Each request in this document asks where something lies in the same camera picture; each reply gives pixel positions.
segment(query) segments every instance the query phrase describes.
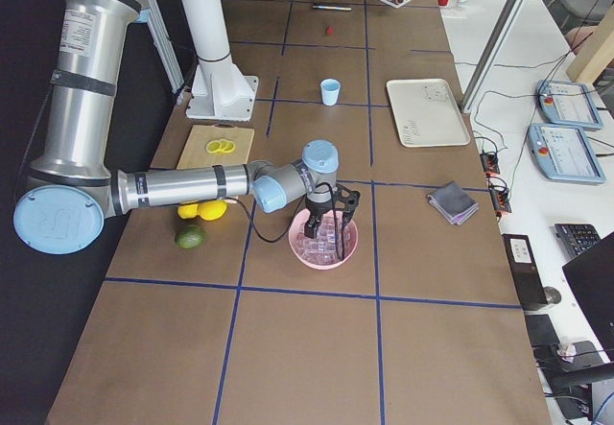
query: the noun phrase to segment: wooden cutting board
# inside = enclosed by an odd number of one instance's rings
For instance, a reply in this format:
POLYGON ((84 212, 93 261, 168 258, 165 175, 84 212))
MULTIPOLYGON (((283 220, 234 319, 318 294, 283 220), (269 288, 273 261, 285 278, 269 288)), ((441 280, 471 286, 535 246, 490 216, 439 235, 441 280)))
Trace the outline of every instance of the wooden cutting board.
POLYGON ((235 128, 229 125, 194 125, 183 147, 177 169, 205 168, 216 164, 232 166, 248 162, 253 140, 253 130, 235 128), (216 139, 231 140, 235 143, 232 153, 208 153, 206 145, 216 139))

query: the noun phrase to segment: white cylinder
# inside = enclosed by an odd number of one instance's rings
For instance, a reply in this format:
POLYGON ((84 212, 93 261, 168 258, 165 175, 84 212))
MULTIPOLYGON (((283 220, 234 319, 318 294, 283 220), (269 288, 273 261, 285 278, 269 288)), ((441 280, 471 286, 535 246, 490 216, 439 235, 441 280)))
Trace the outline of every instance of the white cylinder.
POLYGON ((181 0, 196 52, 202 60, 218 60, 230 54, 220 0, 181 0))

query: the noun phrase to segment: wooden block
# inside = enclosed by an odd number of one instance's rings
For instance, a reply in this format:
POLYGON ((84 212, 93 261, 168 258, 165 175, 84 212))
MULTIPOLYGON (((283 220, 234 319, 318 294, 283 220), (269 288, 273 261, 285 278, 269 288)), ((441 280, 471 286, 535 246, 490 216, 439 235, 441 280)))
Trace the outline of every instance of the wooden block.
POLYGON ((567 69, 572 81, 593 83, 607 64, 614 59, 614 7, 610 8, 597 30, 567 69))
POLYGON ((190 131, 177 169, 206 168, 214 165, 232 166, 248 162, 253 140, 253 130, 234 128, 228 125, 195 125, 190 131), (208 153, 206 145, 216 139, 231 140, 235 143, 232 153, 208 153))

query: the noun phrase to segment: white pole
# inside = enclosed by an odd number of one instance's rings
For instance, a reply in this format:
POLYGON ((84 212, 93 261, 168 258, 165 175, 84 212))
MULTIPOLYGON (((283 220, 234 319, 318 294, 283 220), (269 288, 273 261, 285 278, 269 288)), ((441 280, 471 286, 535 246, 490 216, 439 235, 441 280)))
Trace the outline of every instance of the white pole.
POLYGON ((511 27, 516 21, 516 18, 520 14, 524 3, 525 0, 507 0, 506 5, 499 16, 499 20, 497 20, 497 24, 490 35, 490 39, 484 48, 484 52, 482 53, 482 57, 478 62, 476 71, 474 72, 473 77, 471 77, 469 85, 464 93, 462 104, 460 105, 460 109, 463 113, 468 113, 471 111, 471 107, 480 93, 480 88, 484 84, 486 75, 488 75, 490 67, 492 67, 492 64, 497 58, 499 50, 506 40, 511 27))
POLYGON ((181 0, 199 56, 188 108, 190 118, 246 121, 258 79, 244 77, 232 63, 221 0, 181 0))

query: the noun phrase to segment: lime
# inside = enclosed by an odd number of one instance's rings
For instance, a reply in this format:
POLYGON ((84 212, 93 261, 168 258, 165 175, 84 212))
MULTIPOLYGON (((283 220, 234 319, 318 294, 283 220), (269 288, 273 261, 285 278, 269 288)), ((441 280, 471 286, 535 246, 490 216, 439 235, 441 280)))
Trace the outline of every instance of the lime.
POLYGON ((177 214, 182 219, 194 219, 199 213, 199 204, 193 202, 191 204, 182 204, 177 208, 177 214))
POLYGON ((202 244, 206 237, 200 225, 189 224, 175 235, 175 244, 182 249, 191 249, 202 244))
POLYGON ((202 202, 199 205, 199 216, 206 221, 215 221, 224 215, 227 208, 228 205, 223 200, 202 202))

